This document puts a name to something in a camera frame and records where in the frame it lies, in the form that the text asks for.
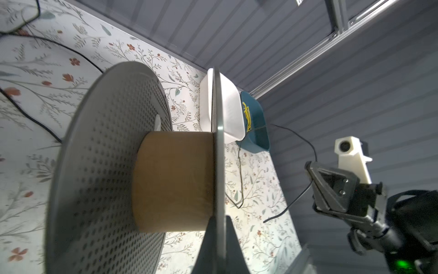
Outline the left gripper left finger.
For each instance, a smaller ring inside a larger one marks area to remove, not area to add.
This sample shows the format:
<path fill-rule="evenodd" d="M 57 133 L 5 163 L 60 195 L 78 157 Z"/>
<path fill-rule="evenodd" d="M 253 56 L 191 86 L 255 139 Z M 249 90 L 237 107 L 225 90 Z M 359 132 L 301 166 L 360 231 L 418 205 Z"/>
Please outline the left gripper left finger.
<path fill-rule="evenodd" d="M 215 274 L 217 272 L 216 228 L 216 218 L 211 217 L 208 221 L 198 257 L 192 269 L 192 274 Z"/>

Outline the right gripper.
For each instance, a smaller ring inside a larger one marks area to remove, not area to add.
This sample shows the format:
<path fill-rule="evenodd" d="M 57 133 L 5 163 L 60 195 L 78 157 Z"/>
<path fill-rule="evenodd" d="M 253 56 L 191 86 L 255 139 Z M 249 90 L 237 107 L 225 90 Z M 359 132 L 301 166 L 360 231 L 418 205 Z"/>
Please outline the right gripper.
<path fill-rule="evenodd" d="M 359 184 L 353 172 L 315 161 L 308 161 L 305 170 L 313 189 L 313 210 L 351 227 L 347 238 L 355 253 L 401 250 L 404 236 L 387 219 L 387 194 L 382 183 Z"/>

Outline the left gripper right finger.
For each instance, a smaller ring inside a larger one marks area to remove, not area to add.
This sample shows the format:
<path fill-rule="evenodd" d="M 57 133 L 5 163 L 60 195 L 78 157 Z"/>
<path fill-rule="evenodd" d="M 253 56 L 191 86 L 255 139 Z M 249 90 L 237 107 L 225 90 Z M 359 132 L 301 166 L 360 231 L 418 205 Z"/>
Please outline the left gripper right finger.
<path fill-rule="evenodd" d="M 226 274 L 250 274 L 230 216 L 226 217 Z"/>

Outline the grey perforated cable spool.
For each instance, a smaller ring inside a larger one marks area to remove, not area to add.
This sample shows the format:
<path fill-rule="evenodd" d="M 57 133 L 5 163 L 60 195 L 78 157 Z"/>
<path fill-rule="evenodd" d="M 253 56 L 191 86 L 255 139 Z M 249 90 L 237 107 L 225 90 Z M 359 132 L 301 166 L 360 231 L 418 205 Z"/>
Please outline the grey perforated cable spool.
<path fill-rule="evenodd" d="M 164 89 L 139 62 L 104 72 L 62 142 L 46 225 L 49 274 L 153 274 L 165 233 L 216 218 L 226 268 L 224 115 L 213 69 L 212 128 L 174 132 Z"/>

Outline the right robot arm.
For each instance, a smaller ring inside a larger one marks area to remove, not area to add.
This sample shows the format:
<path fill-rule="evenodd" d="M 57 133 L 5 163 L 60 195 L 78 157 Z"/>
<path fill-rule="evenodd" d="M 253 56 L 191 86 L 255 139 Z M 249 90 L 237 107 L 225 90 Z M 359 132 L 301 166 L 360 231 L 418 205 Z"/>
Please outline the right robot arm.
<path fill-rule="evenodd" d="M 438 271 L 438 192 L 408 190 L 388 196 L 383 183 L 362 184 L 351 172 L 305 165 L 316 213 L 343 220 L 354 253 L 382 253 L 392 274 Z"/>

